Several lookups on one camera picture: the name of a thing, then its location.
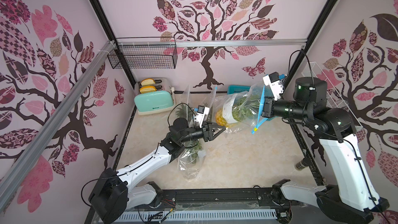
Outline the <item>clear zip bag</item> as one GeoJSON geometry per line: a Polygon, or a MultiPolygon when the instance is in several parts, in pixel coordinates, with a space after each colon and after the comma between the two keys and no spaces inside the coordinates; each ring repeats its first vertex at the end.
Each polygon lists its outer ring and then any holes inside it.
{"type": "Polygon", "coordinates": [[[178,169],[185,179],[193,180],[202,169],[207,153],[204,141],[189,142],[187,146],[178,158],[178,169]]]}

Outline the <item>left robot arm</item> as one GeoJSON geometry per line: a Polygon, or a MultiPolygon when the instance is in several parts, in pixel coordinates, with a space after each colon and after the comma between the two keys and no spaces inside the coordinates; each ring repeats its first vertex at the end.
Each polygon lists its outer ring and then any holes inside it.
{"type": "Polygon", "coordinates": [[[186,119],[176,119],[150,154],[117,171],[107,168],[94,180],[96,184],[88,198],[91,207],[103,223],[112,224],[126,209],[140,205],[158,206],[162,189],[152,181],[141,187],[139,182],[177,159],[187,149],[187,142],[213,141],[225,130],[224,126],[214,122],[205,121],[201,126],[190,127],[186,119]]]}

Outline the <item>zip bag with blue seal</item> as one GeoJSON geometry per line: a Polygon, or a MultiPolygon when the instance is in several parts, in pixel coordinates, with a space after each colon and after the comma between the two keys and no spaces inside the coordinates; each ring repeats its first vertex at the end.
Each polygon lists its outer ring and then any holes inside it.
{"type": "Polygon", "coordinates": [[[264,83],[252,85],[249,90],[217,96],[212,106],[211,120],[232,134],[252,129],[257,124],[264,83]]]}

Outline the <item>pineapple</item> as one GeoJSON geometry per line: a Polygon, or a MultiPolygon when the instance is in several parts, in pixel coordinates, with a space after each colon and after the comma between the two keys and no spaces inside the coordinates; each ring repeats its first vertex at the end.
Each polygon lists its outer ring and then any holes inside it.
{"type": "Polygon", "coordinates": [[[185,161],[189,164],[196,164],[199,157],[199,151],[203,149],[200,143],[197,143],[192,148],[186,149],[185,161]]]}
{"type": "Polygon", "coordinates": [[[220,97],[215,101],[213,120],[227,128],[252,125],[257,118],[259,105],[258,97],[220,97]]]}

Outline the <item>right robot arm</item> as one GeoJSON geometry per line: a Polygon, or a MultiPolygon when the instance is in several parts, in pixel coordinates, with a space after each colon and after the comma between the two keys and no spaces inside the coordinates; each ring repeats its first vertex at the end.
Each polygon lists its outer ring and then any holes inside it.
{"type": "Polygon", "coordinates": [[[375,213],[387,210],[388,200],[376,192],[365,169],[351,116],[344,109],[327,107],[327,83],[314,77],[298,78],[293,100],[287,101],[282,99],[284,86],[278,73],[264,76],[263,82],[273,95],[261,97],[261,116],[281,117],[318,135],[337,181],[307,188],[284,179],[273,185],[274,202],[312,205],[330,219],[347,224],[368,224],[375,213]]]}

